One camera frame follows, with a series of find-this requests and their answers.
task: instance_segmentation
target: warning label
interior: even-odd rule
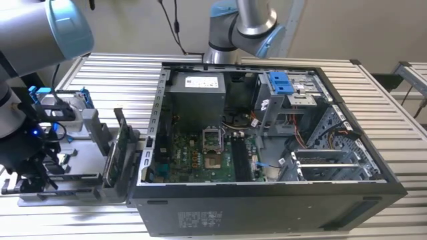
[[[222,224],[223,211],[181,211],[179,228],[215,228]]]

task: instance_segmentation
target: metal rack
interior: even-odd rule
[[[74,63],[59,87],[91,91],[102,122],[117,127],[111,109],[123,107],[129,124],[147,132],[162,62],[199,62],[199,56],[94,53]],[[205,236],[198,239],[427,238],[427,132],[362,65],[349,60],[243,58],[249,65],[321,67],[330,78],[409,195],[350,232]],[[135,208],[125,204],[18,207],[18,196],[0,196],[0,236],[29,239],[107,237],[151,239]]]
[[[394,74],[401,75],[427,98],[427,63],[402,61]]]

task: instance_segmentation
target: robotic arm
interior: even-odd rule
[[[209,50],[203,62],[239,64],[238,49],[258,58],[279,51],[286,27],[267,0],[223,0],[211,7]]]
[[[71,0],[47,0],[0,6],[0,165],[13,177],[3,194],[42,192],[57,187],[51,173],[59,173],[61,145],[57,132],[39,123],[73,121],[65,102],[45,108],[22,103],[6,80],[86,55],[94,48],[89,22]],[[50,108],[57,116],[46,114]]]

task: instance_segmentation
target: motherboard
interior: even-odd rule
[[[218,138],[211,131],[209,133],[205,132],[205,136],[175,134],[171,163],[169,167],[158,165],[157,182],[231,183],[242,176],[245,182],[265,181],[263,169],[257,165],[259,155],[255,138],[233,135],[219,135]]]

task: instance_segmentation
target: label sticker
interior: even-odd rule
[[[215,76],[189,76],[186,77],[186,88],[219,88],[219,78]]]
[[[298,88],[298,89],[305,89],[305,86],[301,85],[301,84],[295,84],[294,87]]]
[[[223,211],[181,211],[178,224],[181,229],[218,228],[222,226]]]
[[[279,159],[279,164],[281,164],[281,166],[283,166],[286,164],[286,159],[285,158]]]
[[[259,121],[258,119],[254,119],[253,122],[251,122],[251,126],[253,126],[254,128],[257,128],[259,122],[261,122],[261,121]]]

